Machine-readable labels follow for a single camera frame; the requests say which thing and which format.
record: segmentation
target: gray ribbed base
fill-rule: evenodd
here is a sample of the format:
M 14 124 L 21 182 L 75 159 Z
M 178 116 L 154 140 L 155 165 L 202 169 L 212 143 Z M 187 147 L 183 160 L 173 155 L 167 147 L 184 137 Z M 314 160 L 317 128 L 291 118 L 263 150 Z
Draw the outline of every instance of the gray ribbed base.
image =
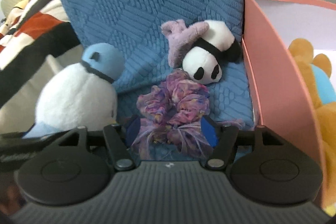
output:
M 30 203 L 12 219 L 17 224 L 322 224 L 329 217 L 312 203 L 291 208 L 254 203 L 223 173 L 204 170 L 197 161 L 148 161 L 117 173 L 84 203 L 61 208 Z

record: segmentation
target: white plush body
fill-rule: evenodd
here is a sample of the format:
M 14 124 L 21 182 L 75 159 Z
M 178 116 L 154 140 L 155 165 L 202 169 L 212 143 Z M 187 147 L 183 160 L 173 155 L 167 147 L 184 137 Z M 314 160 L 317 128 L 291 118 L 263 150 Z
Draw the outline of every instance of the white plush body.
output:
M 113 86 L 73 64 L 55 75 L 43 88 L 36 106 L 36 123 L 60 131 L 86 126 L 102 130 L 117 115 L 117 93 Z
M 209 30 L 202 36 L 204 40 L 214 45 L 221 52 L 226 51 L 232 45 L 235 37 L 223 21 L 205 20 L 209 24 Z M 191 79 L 195 82 L 207 85 L 219 82 L 222 77 L 222 70 L 219 66 L 219 73 L 215 79 L 211 78 L 211 74 L 218 65 L 215 57 L 200 47 L 193 47 L 184 57 L 182 62 L 183 70 L 186 71 Z M 202 67 L 204 76 L 200 80 L 194 78 L 196 71 Z

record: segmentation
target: small logo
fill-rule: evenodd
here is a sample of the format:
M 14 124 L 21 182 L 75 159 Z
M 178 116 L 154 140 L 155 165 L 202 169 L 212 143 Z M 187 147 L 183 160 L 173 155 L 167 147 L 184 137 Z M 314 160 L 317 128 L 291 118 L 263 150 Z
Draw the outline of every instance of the small logo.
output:
M 174 167 L 174 166 L 175 166 L 175 164 L 173 164 L 172 162 L 166 164 L 166 167 L 168 167 L 168 168 L 172 168 L 172 167 Z

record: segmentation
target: round black pad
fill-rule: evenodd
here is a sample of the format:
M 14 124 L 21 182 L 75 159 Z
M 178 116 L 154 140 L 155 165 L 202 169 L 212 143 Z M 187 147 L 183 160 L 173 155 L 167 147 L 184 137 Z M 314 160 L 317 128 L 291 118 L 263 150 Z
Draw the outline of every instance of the round black pad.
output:
M 26 198 L 49 206 L 83 202 L 110 180 L 107 164 L 81 146 L 51 145 L 21 166 L 17 183 Z
M 255 131 L 254 151 L 230 169 L 232 185 L 257 202 L 292 205 L 314 200 L 322 183 L 319 165 L 269 129 Z

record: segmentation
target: lavender plush fabric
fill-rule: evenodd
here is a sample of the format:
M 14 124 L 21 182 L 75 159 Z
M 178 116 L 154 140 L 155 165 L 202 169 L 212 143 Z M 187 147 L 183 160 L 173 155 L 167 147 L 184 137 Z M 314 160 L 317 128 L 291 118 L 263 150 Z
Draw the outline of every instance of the lavender plush fabric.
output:
M 161 32 L 168 39 L 168 64 L 171 68 L 178 68 L 193 43 L 207 30 L 209 24 L 202 21 L 194 23 L 188 28 L 183 19 L 167 21 L 161 25 Z

